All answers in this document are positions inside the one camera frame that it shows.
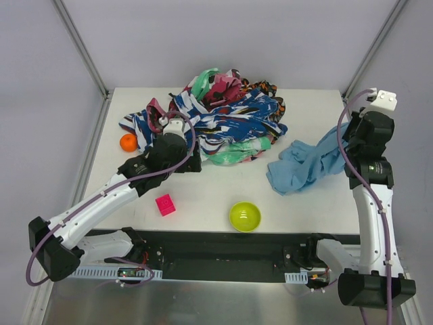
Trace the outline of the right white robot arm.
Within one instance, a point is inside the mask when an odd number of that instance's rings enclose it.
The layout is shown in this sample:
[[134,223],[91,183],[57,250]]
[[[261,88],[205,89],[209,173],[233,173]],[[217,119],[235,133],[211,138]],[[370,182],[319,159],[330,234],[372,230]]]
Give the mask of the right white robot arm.
[[392,221],[393,172],[383,153],[394,133],[394,121],[381,112],[353,112],[344,135],[344,171],[354,197],[360,232],[355,259],[335,237],[320,234],[315,256],[337,275],[343,305],[392,309],[416,293],[404,275]]

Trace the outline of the light blue cloth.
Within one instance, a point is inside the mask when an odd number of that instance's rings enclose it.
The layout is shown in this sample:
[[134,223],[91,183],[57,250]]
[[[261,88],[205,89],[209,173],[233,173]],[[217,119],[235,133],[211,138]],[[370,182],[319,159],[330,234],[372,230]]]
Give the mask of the light blue cloth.
[[337,142],[337,128],[330,129],[316,145],[293,141],[267,167],[267,179],[278,194],[302,192],[328,175],[343,172],[345,161]]

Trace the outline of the blue patterned cloth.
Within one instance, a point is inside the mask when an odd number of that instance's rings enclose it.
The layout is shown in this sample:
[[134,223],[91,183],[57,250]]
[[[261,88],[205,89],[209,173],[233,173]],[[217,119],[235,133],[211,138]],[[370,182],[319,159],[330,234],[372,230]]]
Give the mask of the blue patterned cloth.
[[[288,127],[279,121],[279,102],[259,89],[253,89],[240,100],[219,106],[210,112],[188,91],[176,95],[169,110],[179,111],[189,117],[203,153],[216,154],[224,144],[245,142],[264,136],[274,139],[286,134]],[[153,146],[156,134],[152,131],[151,108],[131,113],[119,121],[125,131],[137,136],[139,151]]]

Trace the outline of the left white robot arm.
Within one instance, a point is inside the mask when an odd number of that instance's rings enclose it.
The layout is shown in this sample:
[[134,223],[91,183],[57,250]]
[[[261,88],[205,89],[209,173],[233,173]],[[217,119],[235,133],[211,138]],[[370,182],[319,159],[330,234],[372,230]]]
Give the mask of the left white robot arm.
[[133,228],[106,235],[87,234],[120,207],[159,187],[197,152],[196,138],[189,144],[175,133],[162,135],[146,153],[126,160],[98,192],[48,221],[34,218],[28,224],[32,255],[26,266],[27,284],[45,283],[31,279],[35,261],[52,282],[67,278],[81,263],[97,260],[113,259],[145,268],[146,245]]

